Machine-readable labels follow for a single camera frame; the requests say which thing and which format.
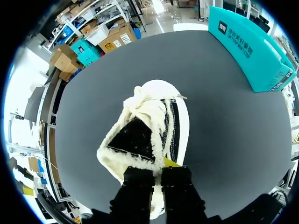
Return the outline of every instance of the floor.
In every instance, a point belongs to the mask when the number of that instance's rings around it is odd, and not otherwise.
[[[201,23],[208,25],[208,22],[197,21],[198,13],[194,8],[177,8],[170,3],[157,2],[155,7],[144,8],[142,20],[145,29],[141,28],[142,38],[166,32],[173,32],[173,25],[176,23]]]

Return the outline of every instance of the teal box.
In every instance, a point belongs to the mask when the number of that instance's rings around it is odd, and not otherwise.
[[[97,50],[97,49],[94,49],[94,48],[89,48],[89,49],[86,49],[85,52],[83,52],[82,54],[80,54],[78,56],[78,60],[85,67],[87,67],[91,63],[93,63],[96,60],[98,60],[100,58],[100,55],[101,55],[101,51],[100,50]]]
[[[71,45],[71,49],[79,56],[89,49],[97,50],[97,47],[85,39],[79,39]]]
[[[278,44],[246,17],[211,6],[209,32],[238,62],[254,92],[281,90],[296,76]]]

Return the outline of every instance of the label on box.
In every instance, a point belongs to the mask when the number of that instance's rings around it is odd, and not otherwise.
[[[128,43],[132,42],[131,39],[129,38],[128,34],[123,34],[120,37],[124,44],[128,44]]]
[[[113,41],[113,43],[117,48],[121,46],[121,43],[118,40]]]

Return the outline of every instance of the gray table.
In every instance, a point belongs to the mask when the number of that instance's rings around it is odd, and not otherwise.
[[[188,97],[185,165],[208,216],[231,216],[286,174],[291,131],[281,92],[253,93],[236,61],[208,32],[166,33],[105,55],[65,88],[57,114],[57,163],[64,188],[82,204],[109,212],[120,185],[96,152],[123,100],[152,79]],[[164,216],[152,223],[164,223]]]

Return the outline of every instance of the yellow tag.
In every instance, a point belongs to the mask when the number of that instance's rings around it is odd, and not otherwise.
[[[74,220],[74,222],[76,222],[76,223],[81,223],[81,220],[80,220],[80,217],[78,216],[77,218],[75,218],[75,219],[73,219]]]
[[[180,167],[180,165],[164,157],[165,167]]]

